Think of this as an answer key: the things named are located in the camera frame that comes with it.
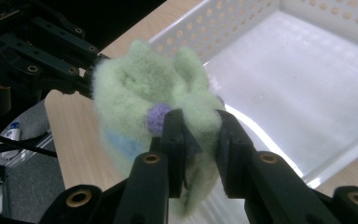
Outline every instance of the table surface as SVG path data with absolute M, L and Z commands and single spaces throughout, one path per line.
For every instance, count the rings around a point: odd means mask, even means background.
M 124 55 L 132 40 L 150 39 L 199 2 L 168 0 L 102 53 L 112 58 Z M 100 143 L 98 120 L 90 99 L 78 93 L 64 95 L 51 91 L 45 104 L 67 189 L 79 184 L 90 184 L 106 190 L 123 179 L 115 171 Z M 331 195 L 334 188 L 343 185 L 358 186 L 358 160 L 327 180 L 318 190 Z

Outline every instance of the plastic container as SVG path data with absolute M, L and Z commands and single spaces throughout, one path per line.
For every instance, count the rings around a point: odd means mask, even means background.
M 309 186 L 358 158 L 358 0 L 204 1 L 150 42 L 170 57 L 195 49 L 255 147 L 283 156 Z M 216 192 L 201 210 L 244 214 L 241 202 L 211 205 L 225 200 Z M 206 213 L 198 223 L 243 223 Z

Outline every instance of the fuzzy green fabric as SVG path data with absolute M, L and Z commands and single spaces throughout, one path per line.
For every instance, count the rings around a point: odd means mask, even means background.
M 206 71 L 194 50 L 181 48 L 173 59 L 167 59 L 148 43 L 134 41 L 126 56 L 96 67 L 93 99 L 103 145 L 124 176 L 129 175 L 134 158 L 148 151 L 154 136 L 145 125 L 150 108 L 165 103 L 183 110 L 185 124 L 202 152 L 188 160 L 189 190 L 171 201 L 170 210 L 179 217 L 191 214 L 218 176 L 214 156 L 221 119 L 214 110 L 224 109 L 209 92 Z

